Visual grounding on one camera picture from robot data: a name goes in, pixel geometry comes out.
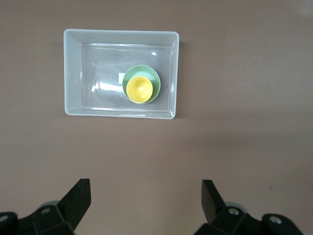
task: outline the white label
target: white label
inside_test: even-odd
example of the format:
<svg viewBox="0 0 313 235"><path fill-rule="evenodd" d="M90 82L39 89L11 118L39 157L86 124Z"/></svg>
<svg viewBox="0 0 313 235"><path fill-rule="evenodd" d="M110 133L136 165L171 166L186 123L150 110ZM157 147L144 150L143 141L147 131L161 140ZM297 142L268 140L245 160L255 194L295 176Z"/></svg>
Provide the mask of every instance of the white label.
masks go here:
<svg viewBox="0 0 313 235"><path fill-rule="evenodd" d="M123 83L124 75L125 75L124 72L119 72L118 73L118 84L122 84Z"/></svg>

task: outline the brown surface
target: brown surface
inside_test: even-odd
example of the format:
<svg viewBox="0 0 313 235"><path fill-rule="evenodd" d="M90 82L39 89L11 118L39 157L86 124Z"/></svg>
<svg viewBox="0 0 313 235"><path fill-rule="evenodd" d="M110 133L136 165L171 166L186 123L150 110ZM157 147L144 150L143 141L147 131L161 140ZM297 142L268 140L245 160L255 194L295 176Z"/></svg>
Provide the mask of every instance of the brown surface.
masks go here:
<svg viewBox="0 0 313 235"><path fill-rule="evenodd" d="M1 1L0 211L91 179L78 235L191 235L201 180L313 232L312 1ZM174 120L64 112L63 31L180 35Z"/></svg>

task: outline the yellow bowl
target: yellow bowl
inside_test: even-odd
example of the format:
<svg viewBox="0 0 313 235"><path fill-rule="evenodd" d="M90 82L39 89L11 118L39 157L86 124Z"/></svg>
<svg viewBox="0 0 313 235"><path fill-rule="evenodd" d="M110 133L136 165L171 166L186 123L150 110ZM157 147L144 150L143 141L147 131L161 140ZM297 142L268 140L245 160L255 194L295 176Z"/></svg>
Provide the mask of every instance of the yellow bowl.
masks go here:
<svg viewBox="0 0 313 235"><path fill-rule="evenodd" d="M126 86L128 98L137 104L141 104L150 99L153 91L151 81L144 76L133 77Z"/></svg>

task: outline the screw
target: screw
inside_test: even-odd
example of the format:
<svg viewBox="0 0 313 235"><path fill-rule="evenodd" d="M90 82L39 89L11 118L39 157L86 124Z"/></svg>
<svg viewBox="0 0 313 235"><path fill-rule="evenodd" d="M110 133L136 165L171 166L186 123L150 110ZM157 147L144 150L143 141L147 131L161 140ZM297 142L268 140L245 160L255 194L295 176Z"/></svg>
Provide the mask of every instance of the screw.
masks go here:
<svg viewBox="0 0 313 235"><path fill-rule="evenodd" d="M271 216L270 218L270 221L274 224L282 224L282 221L280 218L276 217L276 216Z"/></svg>
<svg viewBox="0 0 313 235"><path fill-rule="evenodd" d="M236 208L230 208L228 212L233 215L239 215L239 211Z"/></svg>
<svg viewBox="0 0 313 235"><path fill-rule="evenodd" d="M41 211L41 214L47 214L49 212L50 212L50 208L46 208Z"/></svg>
<svg viewBox="0 0 313 235"><path fill-rule="evenodd" d="M7 215L1 216L0 217L0 222L5 221L7 218L9 218Z"/></svg>

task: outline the green bowl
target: green bowl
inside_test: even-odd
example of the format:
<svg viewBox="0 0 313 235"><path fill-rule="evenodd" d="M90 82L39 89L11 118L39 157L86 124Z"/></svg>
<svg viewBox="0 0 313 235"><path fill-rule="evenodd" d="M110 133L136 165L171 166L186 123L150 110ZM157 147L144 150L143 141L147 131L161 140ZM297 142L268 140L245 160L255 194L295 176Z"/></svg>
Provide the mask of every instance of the green bowl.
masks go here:
<svg viewBox="0 0 313 235"><path fill-rule="evenodd" d="M122 82L124 94L128 99L129 97L126 92L127 84L129 80L131 80L133 77L136 77L136 76L146 77L152 83L153 91L152 91L151 97L146 102L141 103L141 104L147 104L151 102L152 100L154 100L157 97L158 93L160 92L160 88L161 88L160 77L158 76L157 72L153 68L147 65L136 65L134 67L131 67L125 73L123 82Z"/></svg>

